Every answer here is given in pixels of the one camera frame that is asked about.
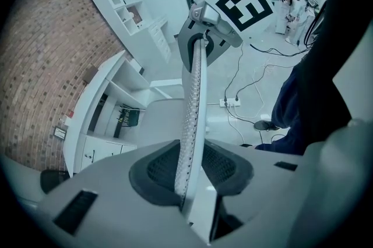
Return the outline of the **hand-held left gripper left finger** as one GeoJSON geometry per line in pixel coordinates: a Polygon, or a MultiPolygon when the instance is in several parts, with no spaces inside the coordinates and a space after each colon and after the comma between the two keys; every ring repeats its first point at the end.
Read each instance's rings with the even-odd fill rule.
{"type": "Polygon", "coordinates": [[[37,219],[63,247],[205,247],[180,212],[180,141],[103,158],[39,203],[37,219]]]}

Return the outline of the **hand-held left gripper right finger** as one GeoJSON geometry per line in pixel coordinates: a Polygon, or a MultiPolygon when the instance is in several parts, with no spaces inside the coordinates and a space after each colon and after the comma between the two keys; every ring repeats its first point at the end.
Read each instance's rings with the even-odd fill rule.
{"type": "Polygon", "coordinates": [[[209,240],[228,235],[253,220],[276,199],[304,159],[206,140],[202,168],[217,198],[209,240]]]}

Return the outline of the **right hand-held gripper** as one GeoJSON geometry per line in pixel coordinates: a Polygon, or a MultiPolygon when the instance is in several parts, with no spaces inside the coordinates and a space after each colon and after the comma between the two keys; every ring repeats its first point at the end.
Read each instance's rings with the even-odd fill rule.
{"type": "Polygon", "coordinates": [[[207,66],[230,46],[239,47],[262,34],[276,16],[270,0],[197,0],[178,34],[181,60],[192,70],[194,46],[203,40],[205,28],[207,66]]]}

